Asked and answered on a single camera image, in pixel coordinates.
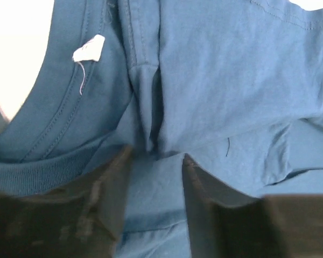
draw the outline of clothing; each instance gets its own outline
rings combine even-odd
[[[80,95],[72,54],[96,34],[106,41],[99,62],[83,62]],[[321,118],[323,10],[287,0],[56,0],[36,84],[0,135],[0,189],[45,192],[131,144],[116,257],[189,257],[184,153],[252,196],[320,193],[321,155],[303,160],[312,141],[323,152]],[[289,179],[295,170],[306,172]]]

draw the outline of dark blurry foreground object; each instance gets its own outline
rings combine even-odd
[[[0,193],[0,258],[113,257],[123,229],[132,152],[46,195]]]
[[[183,185],[192,258],[323,257],[323,196],[246,196],[189,155]]]

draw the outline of garment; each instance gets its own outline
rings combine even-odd
[[[99,62],[83,62],[80,95],[72,54],[96,34],[106,41]],[[292,166],[321,168],[293,151],[310,154],[295,137],[312,139],[303,119],[321,117],[323,10],[287,0],[56,0],[41,72],[0,135],[0,189],[45,192],[131,144],[116,257],[189,257],[184,153],[253,196],[323,192],[317,172],[288,178]]]

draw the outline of t-shirt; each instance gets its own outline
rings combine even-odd
[[[72,56],[97,34],[84,79]],[[45,192],[125,144],[136,158],[120,258],[190,256],[184,153],[252,196],[323,193],[323,9],[56,0],[36,83],[0,134],[0,190]]]

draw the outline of neckline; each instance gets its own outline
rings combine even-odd
[[[80,101],[78,87],[83,77],[72,55],[101,30],[99,10],[99,0],[81,0],[76,5],[72,0],[54,1],[43,64],[25,103],[0,134],[0,161],[44,159],[51,142],[64,133]]]

